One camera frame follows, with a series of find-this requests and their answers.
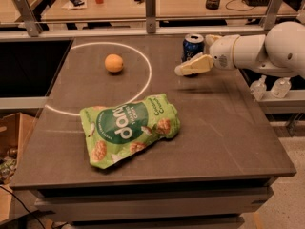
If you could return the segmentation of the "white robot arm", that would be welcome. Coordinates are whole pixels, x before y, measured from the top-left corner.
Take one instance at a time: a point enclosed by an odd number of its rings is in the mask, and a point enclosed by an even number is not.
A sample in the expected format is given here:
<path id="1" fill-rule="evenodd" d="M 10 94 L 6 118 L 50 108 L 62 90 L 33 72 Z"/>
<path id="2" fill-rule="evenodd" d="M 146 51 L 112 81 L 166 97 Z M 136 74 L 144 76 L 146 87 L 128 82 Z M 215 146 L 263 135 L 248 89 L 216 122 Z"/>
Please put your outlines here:
<path id="1" fill-rule="evenodd" d="M 267 34 L 207 35 L 208 52 L 178 65 L 179 76 L 219 70 L 247 69 L 277 77 L 305 78 L 305 26 L 296 22 L 275 25 Z"/>

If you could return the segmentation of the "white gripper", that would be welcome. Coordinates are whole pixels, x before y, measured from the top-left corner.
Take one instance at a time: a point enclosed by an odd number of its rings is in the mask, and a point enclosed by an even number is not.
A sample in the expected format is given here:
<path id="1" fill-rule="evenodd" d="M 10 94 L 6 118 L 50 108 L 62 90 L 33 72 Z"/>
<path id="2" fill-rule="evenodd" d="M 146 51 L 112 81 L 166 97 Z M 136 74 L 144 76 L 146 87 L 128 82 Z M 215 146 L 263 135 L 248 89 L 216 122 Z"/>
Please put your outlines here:
<path id="1" fill-rule="evenodd" d="M 190 60 L 176 66 L 174 72 L 178 76 L 206 73 L 215 65 L 220 70 L 234 70 L 234 44 L 239 35 L 207 34 L 205 43 L 210 47 L 210 54 L 198 53 Z"/>

